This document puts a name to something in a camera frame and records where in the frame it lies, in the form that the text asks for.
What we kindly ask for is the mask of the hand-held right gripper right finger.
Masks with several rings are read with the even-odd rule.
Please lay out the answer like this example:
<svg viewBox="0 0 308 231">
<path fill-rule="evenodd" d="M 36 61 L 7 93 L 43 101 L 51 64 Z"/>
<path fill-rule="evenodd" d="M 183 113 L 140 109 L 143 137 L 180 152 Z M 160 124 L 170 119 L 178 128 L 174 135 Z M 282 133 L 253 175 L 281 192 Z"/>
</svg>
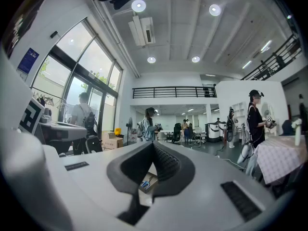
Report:
<svg viewBox="0 0 308 231">
<path fill-rule="evenodd" d="M 153 164 L 158 178 L 153 198 L 178 195 L 194 179 L 194 163 L 187 156 L 156 141 L 153 149 Z"/>
</svg>

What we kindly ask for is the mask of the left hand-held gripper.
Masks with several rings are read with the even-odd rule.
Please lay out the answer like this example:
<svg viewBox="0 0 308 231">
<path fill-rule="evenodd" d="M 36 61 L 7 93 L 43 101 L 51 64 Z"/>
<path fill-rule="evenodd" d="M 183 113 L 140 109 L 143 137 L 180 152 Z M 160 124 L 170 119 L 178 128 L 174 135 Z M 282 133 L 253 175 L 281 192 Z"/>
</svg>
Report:
<svg viewBox="0 0 308 231">
<path fill-rule="evenodd" d="M 56 149 L 58 154 L 65 154 L 72 146 L 76 154 L 86 153 L 87 130 L 84 127 L 53 121 L 51 109 L 32 98 L 22 116 L 19 129 L 39 139 L 43 145 Z"/>
</svg>

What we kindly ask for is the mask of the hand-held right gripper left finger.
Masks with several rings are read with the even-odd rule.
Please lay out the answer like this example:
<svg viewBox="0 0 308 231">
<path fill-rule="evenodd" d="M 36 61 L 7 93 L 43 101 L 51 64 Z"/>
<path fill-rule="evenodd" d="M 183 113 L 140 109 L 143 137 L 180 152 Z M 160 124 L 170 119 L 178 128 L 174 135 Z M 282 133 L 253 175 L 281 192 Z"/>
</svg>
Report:
<svg viewBox="0 0 308 231">
<path fill-rule="evenodd" d="M 145 213 L 140 204 L 138 191 L 154 156 L 152 142 L 135 145 L 137 148 L 111 161 L 106 171 L 117 191 L 127 193 L 131 197 L 128 209 L 118 215 L 120 220 L 131 225 L 135 225 Z"/>
</svg>

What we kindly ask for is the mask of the blue-handled scissors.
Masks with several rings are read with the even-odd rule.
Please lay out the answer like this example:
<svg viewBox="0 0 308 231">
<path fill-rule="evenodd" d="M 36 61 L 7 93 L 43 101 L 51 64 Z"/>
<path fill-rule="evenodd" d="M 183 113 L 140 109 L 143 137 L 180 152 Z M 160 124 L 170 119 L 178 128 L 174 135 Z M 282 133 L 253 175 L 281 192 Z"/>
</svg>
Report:
<svg viewBox="0 0 308 231">
<path fill-rule="evenodd" d="M 152 179 L 153 179 L 153 176 L 150 176 L 150 178 L 148 180 L 143 181 L 141 187 L 143 189 L 149 188 L 150 187 L 150 182 L 151 182 Z"/>
</svg>

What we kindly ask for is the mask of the clothes hanger rack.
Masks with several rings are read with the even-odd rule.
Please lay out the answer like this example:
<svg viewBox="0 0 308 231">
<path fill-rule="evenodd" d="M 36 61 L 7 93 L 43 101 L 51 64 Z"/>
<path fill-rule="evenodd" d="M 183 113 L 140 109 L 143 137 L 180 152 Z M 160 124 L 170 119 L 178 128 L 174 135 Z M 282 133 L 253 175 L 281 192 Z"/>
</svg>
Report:
<svg viewBox="0 0 308 231">
<path fill-rule="evenodd" d="M 45 105 L 49 105 L 57 109 L 67 107 L 67 101 L 64 98 L 58 97 L 54 94 L 50 94 L 35 87 L 31 87 L 30 89 L 33 92 L 33 98 L 38 102 L 44 101 Z"/>
</svg>

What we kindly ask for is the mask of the black standing fan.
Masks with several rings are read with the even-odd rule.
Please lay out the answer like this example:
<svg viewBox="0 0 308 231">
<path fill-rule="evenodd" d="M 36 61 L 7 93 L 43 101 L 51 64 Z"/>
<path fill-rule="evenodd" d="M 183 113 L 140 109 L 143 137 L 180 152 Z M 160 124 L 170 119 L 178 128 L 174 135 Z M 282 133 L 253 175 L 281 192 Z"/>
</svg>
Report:
<svg viewBox="0 0 308 231">
<path fill-rule="evenodd" d="M 126 127 L 127 127 L 127 145 L 129 145 L 129 138 L 130 138 L 132 127 L 133 127 L 132 117 L 129 118 L 128 123 L 126 124 Z"/>
</svg>

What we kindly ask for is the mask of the white and black machine cart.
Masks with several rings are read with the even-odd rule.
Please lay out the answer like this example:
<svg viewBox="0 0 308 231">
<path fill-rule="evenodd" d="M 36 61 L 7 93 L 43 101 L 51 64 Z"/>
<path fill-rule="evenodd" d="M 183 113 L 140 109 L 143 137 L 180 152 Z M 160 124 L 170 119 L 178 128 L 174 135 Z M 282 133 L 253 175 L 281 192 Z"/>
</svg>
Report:
<svg viewBox="0 0 308 231">
<path fill-rule="evenodd" d="M 207 123 L 205 125 L 206 140 L 208 142 L 219 142 L 224 139 L 226 122 Z"/>
</svg>

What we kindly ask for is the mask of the black balcony railing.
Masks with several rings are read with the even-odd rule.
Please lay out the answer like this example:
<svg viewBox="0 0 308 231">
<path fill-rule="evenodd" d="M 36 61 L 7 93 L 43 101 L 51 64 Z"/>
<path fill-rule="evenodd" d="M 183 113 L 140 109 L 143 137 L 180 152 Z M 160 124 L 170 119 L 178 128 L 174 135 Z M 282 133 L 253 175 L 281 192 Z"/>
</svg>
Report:
<svg viewBox="0 0 308 231">
<path fill-rule="evenodd" d="M 173 86 L 173 87 L 143 87 L 133 88 L 132 98 L 216 98 L 214 87 L 194 87 L 194 86 Z"/>
</svg>

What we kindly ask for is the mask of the person's torso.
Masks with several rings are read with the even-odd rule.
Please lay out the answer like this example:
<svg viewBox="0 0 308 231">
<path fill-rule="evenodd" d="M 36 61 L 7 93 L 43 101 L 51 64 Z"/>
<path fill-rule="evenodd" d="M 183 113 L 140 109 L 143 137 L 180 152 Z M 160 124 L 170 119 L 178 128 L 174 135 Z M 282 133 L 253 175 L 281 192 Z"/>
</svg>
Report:
<svg viewBox="0 0 308 231">
<path fill-rule="evenodd" d="M 8 57 L 26 32 L 31 28 L 38 12 L 46 0 L 24 0 L 8 23 L 1 44 Z"/>
</svg>

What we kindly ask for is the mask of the checked tablecloth table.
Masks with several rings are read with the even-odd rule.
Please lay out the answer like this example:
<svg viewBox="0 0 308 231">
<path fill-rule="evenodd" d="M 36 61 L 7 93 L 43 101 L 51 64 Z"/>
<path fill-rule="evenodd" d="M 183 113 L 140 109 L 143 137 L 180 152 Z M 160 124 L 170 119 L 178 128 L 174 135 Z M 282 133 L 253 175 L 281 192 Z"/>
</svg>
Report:
<svg viewBox="0 0 308 231">
<path fill-rule="evenodd" d="M 300 136 L 298 146 L 295 136 L 269 137 L 257 146 L 255 153 L 266 185 L 292 173 L 308 160 L 304 135 Z"/>
</svg>

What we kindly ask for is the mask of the round vanity mirror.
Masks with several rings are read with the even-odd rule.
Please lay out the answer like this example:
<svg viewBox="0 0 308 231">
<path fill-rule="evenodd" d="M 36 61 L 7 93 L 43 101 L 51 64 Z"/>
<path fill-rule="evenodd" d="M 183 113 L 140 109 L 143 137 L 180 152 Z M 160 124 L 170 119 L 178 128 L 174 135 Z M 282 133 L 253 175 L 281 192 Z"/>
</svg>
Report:
<svg viewBox="0 0 308 231">
<path fill-rule="evenodd" d="M 267 115 L 270 115 L 270 117 L 272 119 L 275 118 L 274 110 L 269 103 L 267 103 L 267 102 L 262 103 L 262 105 L 261 105 L 261 115 L 262 115 L 263 119 L 266 119 Z"/>
</svg>

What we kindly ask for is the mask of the dark blue chair back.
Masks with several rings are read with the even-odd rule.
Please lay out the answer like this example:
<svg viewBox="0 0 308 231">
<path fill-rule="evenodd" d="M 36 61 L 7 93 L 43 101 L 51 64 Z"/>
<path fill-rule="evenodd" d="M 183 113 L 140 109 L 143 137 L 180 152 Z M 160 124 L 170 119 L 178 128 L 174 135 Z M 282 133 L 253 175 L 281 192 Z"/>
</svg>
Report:
<svg viewBox="0 0 308 231">
<path fill-rule="evenodd" d="M 294 136 L 295 131 L 292 128 L 292 121 L 291 120 L 285 120 L 282 124 L 282 136 Z"/>
</svg>

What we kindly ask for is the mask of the white bottle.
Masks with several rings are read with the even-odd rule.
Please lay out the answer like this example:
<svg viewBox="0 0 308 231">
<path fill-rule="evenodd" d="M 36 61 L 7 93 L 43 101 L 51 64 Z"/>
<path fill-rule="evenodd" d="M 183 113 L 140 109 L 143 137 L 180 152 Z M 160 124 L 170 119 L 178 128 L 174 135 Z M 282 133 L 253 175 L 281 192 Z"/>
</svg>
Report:
<svg viewBox="0 0 308 231">
<path fill-rule="evenodd" d="M 300 145 L 301 125 L 302 125 L 302 120 L 300 118 L 298 118 L 292 123 L 292 128 L 295 131 L 295 146 Z"/>
</svg>

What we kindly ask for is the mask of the white ceiling air conditioner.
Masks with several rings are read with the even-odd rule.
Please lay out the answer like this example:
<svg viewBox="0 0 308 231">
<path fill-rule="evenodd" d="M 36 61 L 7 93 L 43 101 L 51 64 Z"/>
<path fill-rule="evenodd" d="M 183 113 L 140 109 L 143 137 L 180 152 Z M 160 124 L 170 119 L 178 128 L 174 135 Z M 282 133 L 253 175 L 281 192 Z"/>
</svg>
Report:
<svg viewBox="0 0 308 231">
<path fill-rule="evenodd" d="M 152 17 L 139 18 L 134 16 L 128 22 L 133 39 L 137 46 L 146 46 L 155 43 L 154 24 Z"/>
</svg>

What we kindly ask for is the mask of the black mezzanine railing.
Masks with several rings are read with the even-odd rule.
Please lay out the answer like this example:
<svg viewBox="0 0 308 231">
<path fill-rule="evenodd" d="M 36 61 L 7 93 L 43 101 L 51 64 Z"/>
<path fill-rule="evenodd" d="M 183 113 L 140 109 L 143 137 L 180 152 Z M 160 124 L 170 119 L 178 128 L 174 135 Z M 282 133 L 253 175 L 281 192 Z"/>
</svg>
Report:
<svg viewBox="0 0 308 231">
<path fill-rule="evenodd" d="M 241 80 L 267 80 L 294 62 L 301 54 L 300 41 L 292 34 L 276 51 Z"/>
</svg>

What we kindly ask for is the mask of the blue wall poster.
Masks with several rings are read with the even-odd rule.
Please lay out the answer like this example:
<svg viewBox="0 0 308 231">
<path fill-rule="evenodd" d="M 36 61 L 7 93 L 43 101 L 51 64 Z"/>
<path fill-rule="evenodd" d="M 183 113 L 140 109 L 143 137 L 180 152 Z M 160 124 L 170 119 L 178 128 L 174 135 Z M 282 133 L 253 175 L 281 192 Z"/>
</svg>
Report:
<svg viewBox="0 0 308 231">
<path fill-rule="evenodd" d="M 39 54 L 32 48 L 29 48 L 17 69 L 28 75 L 38 57 Z"/>
</svg>

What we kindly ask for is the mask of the black-framed glass window wall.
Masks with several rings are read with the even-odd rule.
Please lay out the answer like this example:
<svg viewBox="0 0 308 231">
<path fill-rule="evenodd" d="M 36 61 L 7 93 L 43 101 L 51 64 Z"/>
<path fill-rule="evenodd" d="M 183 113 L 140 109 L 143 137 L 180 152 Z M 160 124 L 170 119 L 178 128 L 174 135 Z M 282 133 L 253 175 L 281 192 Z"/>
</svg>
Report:
<svg viewBox="0 0 308 231">
<path fill-rule="evenodd" d="M 123 68 L 110 53 L 98 31 L 85 18 L 68 30 L 51 48 L 30 86 L 64 98 L 67 107 L 52 111 L 54 121 L 70 123 L 79 95 L 89 95 L 99 138 L 113 131 Z"/>
</svg>

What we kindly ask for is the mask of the white wall shelf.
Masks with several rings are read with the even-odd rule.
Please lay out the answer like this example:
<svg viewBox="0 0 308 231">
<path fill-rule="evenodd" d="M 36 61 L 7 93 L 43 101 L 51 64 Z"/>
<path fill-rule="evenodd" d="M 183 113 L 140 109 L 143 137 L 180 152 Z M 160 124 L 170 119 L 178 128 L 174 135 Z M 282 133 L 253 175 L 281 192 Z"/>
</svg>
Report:
<svg viewBox="0 0 308 231">
<path fill-rule="evenodd" d="M 235 117 L 238 120 L 238 124 L 241 125 L 247 119 L 248 105 L 246 104 L 246 102 L 240 102 L 233 104 L 232 108 L 234 110 Z"/>
</svg>

